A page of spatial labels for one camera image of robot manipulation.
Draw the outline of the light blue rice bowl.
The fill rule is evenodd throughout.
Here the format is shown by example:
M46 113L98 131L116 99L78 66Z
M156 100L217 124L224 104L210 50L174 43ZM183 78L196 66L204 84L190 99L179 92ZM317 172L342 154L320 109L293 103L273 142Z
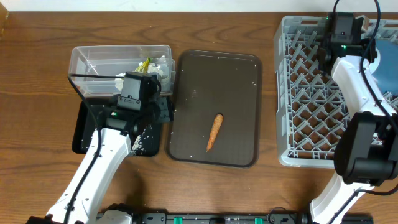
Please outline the light blue rice bowl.
M380 64L380 61L381 61L381 53L378 50L378 48L376 48L376 53L377 53L377 55L376 55L376 58L374 59L373 63L369 64L369 71L371 72L371 74L373 74L377 70L377 68Z

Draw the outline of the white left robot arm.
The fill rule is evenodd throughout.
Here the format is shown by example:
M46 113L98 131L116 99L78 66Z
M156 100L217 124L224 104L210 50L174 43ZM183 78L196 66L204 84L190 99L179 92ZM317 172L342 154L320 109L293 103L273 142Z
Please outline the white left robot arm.
M138 147L153 142L154 128L174 119L168 96L137 100L114 95L84 98L80 105L72 149L85 156L68 187L43 218L28 223L135 223L139 219L125 205L113 205L99 216L105 193L122 161Z

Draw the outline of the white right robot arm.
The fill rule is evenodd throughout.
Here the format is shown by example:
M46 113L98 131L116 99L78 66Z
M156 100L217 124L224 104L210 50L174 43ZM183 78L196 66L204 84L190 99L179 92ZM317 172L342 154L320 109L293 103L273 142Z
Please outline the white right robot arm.
M320 68L340 88L351 117L335 149L335 173L310 203L312 223L341 223L364 194L397 178L397 111L383 94L397 89L397 46L385 41L326 44Z

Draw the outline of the colourful snack wrapper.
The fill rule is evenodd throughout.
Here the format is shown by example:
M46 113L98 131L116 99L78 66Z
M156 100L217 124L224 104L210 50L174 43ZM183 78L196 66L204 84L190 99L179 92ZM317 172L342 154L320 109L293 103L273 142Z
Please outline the colourful snack wrapper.
M149 65L151 64L152 59L147 58L145 62L142 62L136 69L135 72L147 74Z

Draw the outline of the orange carrot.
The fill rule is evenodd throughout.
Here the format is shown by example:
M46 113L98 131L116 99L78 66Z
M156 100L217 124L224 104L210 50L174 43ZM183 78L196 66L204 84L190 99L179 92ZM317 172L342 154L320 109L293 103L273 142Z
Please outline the orange carrot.
M211 150L211 148L213 147L222 123L223 123L223 115L217 114L215 116L215 119L214 119L212 127L211 127L210 136L209 136L208 143L206 146L207 151Z

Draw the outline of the white paper napkin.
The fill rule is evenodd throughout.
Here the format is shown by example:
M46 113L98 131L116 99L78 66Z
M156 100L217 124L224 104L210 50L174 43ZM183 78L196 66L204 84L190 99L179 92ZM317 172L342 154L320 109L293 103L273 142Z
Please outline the white paper napkin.
M149 65L148 73L157 73L158 74L158 80L161 80L162 78L165 77L164 72L161 70L161 66L157 65L155 63L151 63ZM118 90L122 90L123 80L121 78L116 78L114 81L116 82L115 87Z

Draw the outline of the dark blue plate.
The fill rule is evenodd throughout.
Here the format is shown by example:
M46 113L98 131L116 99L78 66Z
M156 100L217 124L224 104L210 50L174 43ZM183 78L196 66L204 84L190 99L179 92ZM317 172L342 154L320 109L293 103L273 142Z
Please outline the dark blue plate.
M376 48L381 53L381 61L372 76L382 93L397 96L397 44L376 40Z

